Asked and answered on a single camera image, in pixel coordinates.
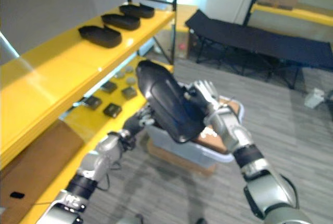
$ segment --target white object on floor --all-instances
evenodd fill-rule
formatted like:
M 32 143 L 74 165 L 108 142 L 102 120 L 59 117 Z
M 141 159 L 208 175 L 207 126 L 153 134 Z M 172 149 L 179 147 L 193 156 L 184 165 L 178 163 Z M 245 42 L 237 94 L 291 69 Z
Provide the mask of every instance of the white object on floor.
M 328 100 L 331 100 L 333 101 L 333 90 L 331 90 L 329 93 L 328 93 Z
M 0 207 L 0 216 L 2 215 L 2 213 L 6 210 L 5 207 Z
M 304 101 L 304 105 L 311 109 L 315 108 L 317 105 L 325 101 L 325 92 L 318 88 L 314 88 L 312 92 L 310 92 Z
M 158 47 L 157 44 L 154 44 L 154 52 L 157 54 L 162 54 L 162 50 L 161 48 Z

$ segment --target black shoe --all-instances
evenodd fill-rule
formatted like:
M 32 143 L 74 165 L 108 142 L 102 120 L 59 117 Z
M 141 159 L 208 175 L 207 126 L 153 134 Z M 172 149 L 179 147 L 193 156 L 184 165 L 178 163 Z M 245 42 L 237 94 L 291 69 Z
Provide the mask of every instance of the black shoe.
M 121 43 L 121 33 L 108 28 L 106 25 L 104 25 L 104 28 L 86 25 L 79 28 L 79 33 L 82 38 L 106 48 L 111 48 Z
M 205 219 L 200 218 L 197 220 L 196 224 L 208 224 L 208 222 Z
M 138 218 L 138 219 L 140 220 L 140 224 L 144 224 L 144 217 L 143 217 L 143 215 L 141 215 L 141 214 L 136 214 L 135 217 Z

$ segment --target black tray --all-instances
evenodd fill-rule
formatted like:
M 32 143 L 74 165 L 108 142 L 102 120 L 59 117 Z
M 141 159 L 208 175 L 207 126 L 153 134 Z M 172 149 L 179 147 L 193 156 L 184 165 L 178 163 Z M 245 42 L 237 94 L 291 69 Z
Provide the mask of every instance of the black tray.
M 139 18 L 151 18 L 154 16 L 155 10 L 153 7 L 148 7 L 140 3 L 140 6 L 135 5 L 123 5 L 119 7 L 119 10 L 125 14 Z
M 135 30 L 140 26 L 140 18 L 130 15 L 102 15 L 102 21 L 105 24 L 114 25 L 117 28 L 123 28 L 127 30 Z
M 117 46 L 121 43 L 120 32 L 108 28 L 105 25 L 104 28 L 100 28 L 95 25 L 87 25 L 79 28 L 79 33 L 82 38 L 107 48 Z

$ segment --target small black box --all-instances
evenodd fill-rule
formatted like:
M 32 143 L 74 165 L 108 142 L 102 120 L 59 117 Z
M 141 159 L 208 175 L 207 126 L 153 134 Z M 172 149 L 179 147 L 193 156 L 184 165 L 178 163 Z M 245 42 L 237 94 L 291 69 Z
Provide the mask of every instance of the small black box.
M 103 110 L 103 113 L 107 116 L 110 116 L 112 118 L 116 118 L 119 113 L 121 112 L 121 107 L 114 104 L 114 103 L 111 103 L 109 104 L 104 110 Z
M 127 100 L 134 98 L 137 95 L 135 88 L 133 88 L 132 86 L 121 90 L 121 93 Z
M 96 110 L 102 104 L 102 100 L 95 96 L 90 96 L 82 101 L 84 106 L 89 107 L 92 110 Z
M 113 91 L 115 91 L 118 87 L 115 83 L 107 81 L 106 83 L 104 83 L 101 87 L 100 87 L 103 91 L 107 92 L 107 93 L 112 93 Z

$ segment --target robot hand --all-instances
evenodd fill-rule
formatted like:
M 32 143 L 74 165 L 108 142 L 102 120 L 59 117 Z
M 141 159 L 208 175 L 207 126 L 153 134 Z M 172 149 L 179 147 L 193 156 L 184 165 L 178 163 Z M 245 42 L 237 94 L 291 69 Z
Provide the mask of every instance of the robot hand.
M 232 108 L 219 103 L 214 85 L 207 81 L 195 81 L 190 91 L 192 96 L 189 99 L 205 107 L 206 125 L 213 126 L 228 151 L 234 155 L 247 183 L 244 193 L 252 212 L 265 224 L 312 223 L 299 210 L 295 186 L 264 158 Z

